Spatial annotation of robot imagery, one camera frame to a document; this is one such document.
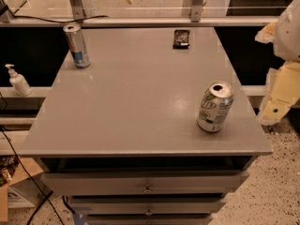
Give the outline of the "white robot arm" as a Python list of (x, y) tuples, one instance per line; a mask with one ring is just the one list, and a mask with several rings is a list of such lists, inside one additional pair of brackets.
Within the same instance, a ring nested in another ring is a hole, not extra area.
[(278, 123), (300, 99), (300, 0), (292, 0), (278, 19), (255, 37), (272, 43), (275, 56), (284, 60), (279, 69), (270, 68), (258, 121), (264, 126)]

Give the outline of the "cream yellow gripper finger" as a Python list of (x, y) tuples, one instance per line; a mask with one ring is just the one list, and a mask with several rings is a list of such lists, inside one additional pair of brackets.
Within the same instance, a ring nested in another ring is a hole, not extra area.
[(273, 126), (300, 99), (300, 63), (285, 62), (279, 69), (270, 68), (264, 91), (257, 119), (264, 126)]

